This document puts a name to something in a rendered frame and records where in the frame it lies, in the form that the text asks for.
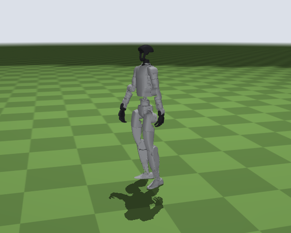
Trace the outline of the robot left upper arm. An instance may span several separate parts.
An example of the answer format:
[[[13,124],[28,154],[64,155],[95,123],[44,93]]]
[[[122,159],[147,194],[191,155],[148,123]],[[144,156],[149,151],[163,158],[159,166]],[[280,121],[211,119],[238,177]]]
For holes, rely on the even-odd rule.
[[[159,89],[158,70],[156,67],[147,67],[147,73],[150,76],[153,86],[153,89],[151,89],[151,95],[157,96],[156,89]]]

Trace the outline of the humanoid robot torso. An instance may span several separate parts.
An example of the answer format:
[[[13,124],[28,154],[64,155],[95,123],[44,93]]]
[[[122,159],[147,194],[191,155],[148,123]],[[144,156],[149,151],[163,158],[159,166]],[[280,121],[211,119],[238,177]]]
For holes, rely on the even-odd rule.
[[[140,99],[141,102],[138,105],[138,113],[141,117],[144,117],[147,110],[153,111],[153,106],[150,104],[150,101],[147,99],[147,97],[152,97],[151,89],[153,89],[150,76],[147,73],[147,67],[154,67],[154,66],[149,65],[149,64],[145,63],[144,66],[139,65],[136,69],[137,96],[143,97],[143,99]]]

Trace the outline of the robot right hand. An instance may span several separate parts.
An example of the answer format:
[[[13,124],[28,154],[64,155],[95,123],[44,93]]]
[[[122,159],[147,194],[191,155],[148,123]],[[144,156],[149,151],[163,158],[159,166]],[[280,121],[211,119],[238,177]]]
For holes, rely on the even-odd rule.
[[[126,121],[125,121],[125,110],[126,110],[126,108],[124,108],[123,106],[124,106],[124,104],[122,103],[122,104],[120,105],[120,111],[119,111],[119,113],[118,113],[118,116],[119,116],[119,120],[120,120],[121,122],[126,123]]]

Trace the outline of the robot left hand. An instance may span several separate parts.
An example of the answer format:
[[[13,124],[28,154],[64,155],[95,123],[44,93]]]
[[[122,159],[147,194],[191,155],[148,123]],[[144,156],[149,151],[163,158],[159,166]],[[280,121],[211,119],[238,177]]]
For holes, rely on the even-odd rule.
[[[158,116],[158,121],[154,124],[156,125],[155,127],[161,126],[164,123],[164,114],[161,115],[161,111],[158,111]]]

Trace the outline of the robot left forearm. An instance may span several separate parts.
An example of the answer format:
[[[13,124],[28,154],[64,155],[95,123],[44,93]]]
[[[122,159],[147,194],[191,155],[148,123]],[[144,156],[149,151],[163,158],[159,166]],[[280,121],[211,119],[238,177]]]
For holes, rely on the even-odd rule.
[[[161,92],[158,88],[156,89],[156,94],[157,94],[157,96],[155,96],[155,98],[154,98],[155,103],[156,103],[156,109],[158,111],[161,111],[161,115],[162,115],[165,113],[165,110],[164,110],[163,104],[162,104],[162,95],[161,95]]]

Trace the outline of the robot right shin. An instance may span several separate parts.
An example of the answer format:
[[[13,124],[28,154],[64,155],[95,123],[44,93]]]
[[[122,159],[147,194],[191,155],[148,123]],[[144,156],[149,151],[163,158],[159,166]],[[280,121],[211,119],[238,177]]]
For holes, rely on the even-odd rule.
[[[145,150],[140,149],[138,146],[137,146],[137,149],[138,149],[140,161],[142,163],[145,174],[147,173],[149,174],[147,151],[146,149]]]

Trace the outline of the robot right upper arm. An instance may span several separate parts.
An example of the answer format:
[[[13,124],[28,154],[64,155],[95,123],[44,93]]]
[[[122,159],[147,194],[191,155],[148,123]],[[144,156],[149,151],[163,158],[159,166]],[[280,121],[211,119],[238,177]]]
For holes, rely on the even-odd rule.
[[[138,66],[135,67],[133,77],[132,77],[132,84],[127,86],[127,90],[130,92],[134,92],[136,90],[136,69]]]

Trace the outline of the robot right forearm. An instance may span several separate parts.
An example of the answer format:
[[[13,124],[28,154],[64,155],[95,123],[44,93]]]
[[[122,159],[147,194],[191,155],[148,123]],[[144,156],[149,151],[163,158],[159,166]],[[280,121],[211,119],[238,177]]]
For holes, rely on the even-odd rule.
[[[132,97],[132,93],[130,91],[126,90],[126,94],[124,96],[124,99],[122,100],[122,103],[124,104],[124,106],[123,106],[124,108],[127,107],[131,97]]]

